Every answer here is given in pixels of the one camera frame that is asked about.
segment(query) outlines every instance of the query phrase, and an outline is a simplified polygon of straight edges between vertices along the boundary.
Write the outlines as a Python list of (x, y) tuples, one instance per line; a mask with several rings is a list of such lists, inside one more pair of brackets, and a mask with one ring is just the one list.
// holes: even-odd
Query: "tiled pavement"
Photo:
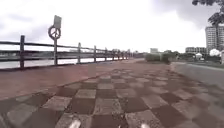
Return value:
[(168, 70), (114, 70), (0, 101), (0, 128), (224, 128), (224, 91)]

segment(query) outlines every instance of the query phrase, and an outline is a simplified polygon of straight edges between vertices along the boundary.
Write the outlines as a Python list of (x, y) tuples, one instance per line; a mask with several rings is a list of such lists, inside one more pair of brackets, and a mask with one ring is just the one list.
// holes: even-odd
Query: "sky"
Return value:
[(58, 15), (62, 17), (60, 45), (81, 42), (84, 47), (101, 49), (184, 52), (186, 47), (206, 46), (207, 19), (218, 10), (217, 6), (193, 6), (191, 2), (0, 0), (0, 40), (19, 41), (20, 35), (26, 35), (27, 42), (53, 44), (47, 31)]

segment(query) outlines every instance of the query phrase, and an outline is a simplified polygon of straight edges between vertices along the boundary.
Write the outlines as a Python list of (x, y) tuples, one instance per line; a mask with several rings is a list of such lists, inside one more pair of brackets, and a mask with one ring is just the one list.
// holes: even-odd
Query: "building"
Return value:
[(205, 47), (187, 47), (185, 49), (185, 52), (193, 53), (193, 54), (197, 54), (197, 53), (206, 54), (207, 49)]
[(158, 50), (158, 48), (150, 48), (150, 53), (157, 54), (157, 53), (159, 53), (159, 50)]
[(217, 49), (219, 51), (224, 50), (224, 26), (218, 27), (219, 44), (217, 44), (216, 27), (206, 27), (205, 32), (207, 53), (209, 53), (212, 49)]

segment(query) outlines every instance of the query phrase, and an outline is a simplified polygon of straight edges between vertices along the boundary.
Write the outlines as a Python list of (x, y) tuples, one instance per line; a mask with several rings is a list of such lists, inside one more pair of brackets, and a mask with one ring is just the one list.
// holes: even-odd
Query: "river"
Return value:
[[(96, 61), (104, 61), (104, 58), (97, 58)], [(93, 58), (81, 59), (81, 63), (93, 62)], [(77, 59), (59, 59), (58, 64), (76, 64)], [(25, 67), (34, 67), (34, 66), (49, 66), (54, 65), (54, 60), (34, 60), (34, 61), (25, 61)], [(0, 69), (10, 69), (10, 68), (19, 68), (19, 61), (12, 62), (0, 62)]]

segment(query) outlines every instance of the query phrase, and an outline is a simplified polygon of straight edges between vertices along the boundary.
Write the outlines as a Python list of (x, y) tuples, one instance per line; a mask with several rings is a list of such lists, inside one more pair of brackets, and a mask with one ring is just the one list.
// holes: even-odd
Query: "leaves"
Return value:
[(207, 5), (212, 6), (214, 3), (217, 3), (220, 6), (220, 12), (216, 12), (213, 14), (209, 19), (208, 22), (210, 22), (213, 26), (218, 26), (221, 23), (224, 23), (224, 0), (193, 0), (193, 5)]
[(220, 2), (223, 0), (193, 0), (192, 4), (193, 5), (198, 5), (198, 4), (202, 4), (202, 5), (207, 5), (207, 6), (211, 6), (214, 3)]

